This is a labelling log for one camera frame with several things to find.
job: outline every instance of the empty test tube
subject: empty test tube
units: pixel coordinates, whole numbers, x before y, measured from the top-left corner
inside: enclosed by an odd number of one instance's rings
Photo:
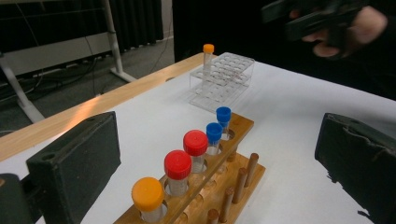
[[[219,107],[218,109],[216,109],[216,117],[218,119],[219,124],[222,127],[221,139],[229,140],[230,139],[229,124],[231,119],[231,109],[227,106]]]
[[[207,150],[207,136],[199,130],[191,130],[184,134],[184,150],[191,156],[192,173],[201,173],[205,168],[205,152]]]
[[[188,189],[188,176],[191,172],[191,157],[183,150],[169,152],[164,160],[165,173],[168,176],[169,194],[183,195]]]
[[[212,44],[204,44],[204,68],[202,77],[202,91],[206,93],[209,86],[209,78],[212,67],[212,57],[215,51],[215,46]]]
[[[209,123],[206,125],[206,136],[207,136],[207,151],[208,155],[219,154],[219,143],[222,133],[222,127],[216,122]]]
[[[163,211],[163,185],[153,177],[139,179],[132,188],[134,206],[140,211],[141,218],[149,223],[160,221]]]

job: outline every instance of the wooden test tube rack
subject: wooden test tube rack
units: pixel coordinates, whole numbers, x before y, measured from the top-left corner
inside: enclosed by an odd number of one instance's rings
[[[207,212],[216,209],[220,212],[226,189],[236,185],[240,168],[248,168],[249,159],[236,152],[239,143],[253,127],[254,122],[232,113],[229,130],[231,139],[220,141],[221,153],[205,155],[206,169],[201,174],[189,176],[189,189],[179,197],[170,196],[165,192],[164,204],[166,215],[158,223],[206,223]],[[227,223],[234,223],[247,203],[250,195],[262,178],[265,168],[257,163],[248,187],[242,189],[242,198],[238,203],[229,205]],[[160,182],[166,189],[167,177]],[[140,217],[140,212],[132,205],[119,219],[117,224],[147,223]]]

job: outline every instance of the floor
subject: floor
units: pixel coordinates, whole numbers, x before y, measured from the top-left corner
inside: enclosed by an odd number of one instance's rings
[[[173,38],[155,45],[131,49],[121,54],[125,73],[138,79],[175,62]],[[78,65],[71,64],[36,77],[21,79],[29,100],[47,118],[125,85],[127,82],[109,72],[113,57],[105,56]],[[0,82],[0,137],[32,124],[17,104],[14,91]]]

